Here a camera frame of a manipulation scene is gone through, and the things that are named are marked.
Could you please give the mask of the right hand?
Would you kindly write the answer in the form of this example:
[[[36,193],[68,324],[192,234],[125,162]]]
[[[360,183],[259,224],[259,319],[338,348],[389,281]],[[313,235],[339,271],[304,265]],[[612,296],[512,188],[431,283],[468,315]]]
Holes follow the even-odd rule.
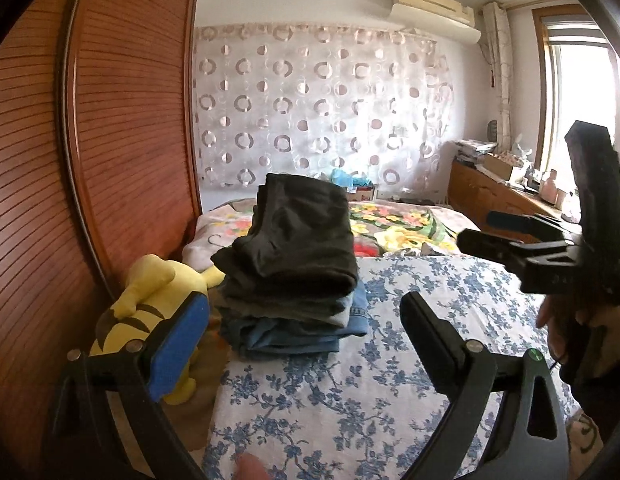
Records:
[[[537,315],[548,346],[571,386],[599,378],[620,362],[620,306],[584,297],[548,295]]]

